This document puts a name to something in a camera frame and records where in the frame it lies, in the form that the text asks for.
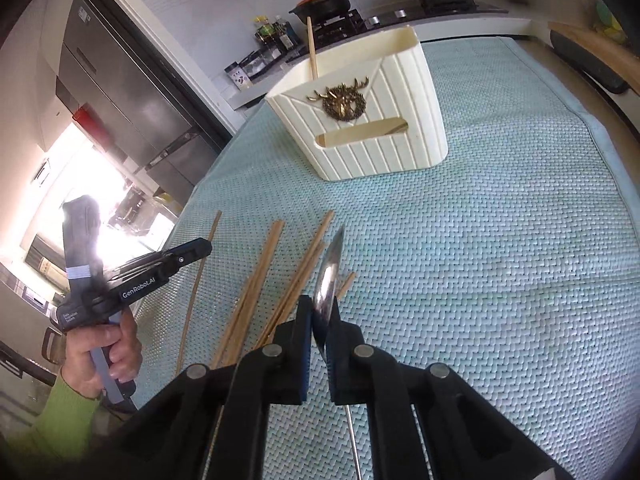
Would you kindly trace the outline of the green sleeve left forearm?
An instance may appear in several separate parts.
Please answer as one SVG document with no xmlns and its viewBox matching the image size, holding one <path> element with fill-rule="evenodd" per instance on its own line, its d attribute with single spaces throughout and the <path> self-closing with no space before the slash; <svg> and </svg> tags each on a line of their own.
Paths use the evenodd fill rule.
<svg viewBox="0 0 640 480">
<path fill-rule="evenodd" d="M 22 478 L 77 463 L 88 450 L 94 414 L 100 399 L 76 392 L 58 376 L 46 406 L 30 428 L 1 437 L 1 458 Z"/>
</svg>

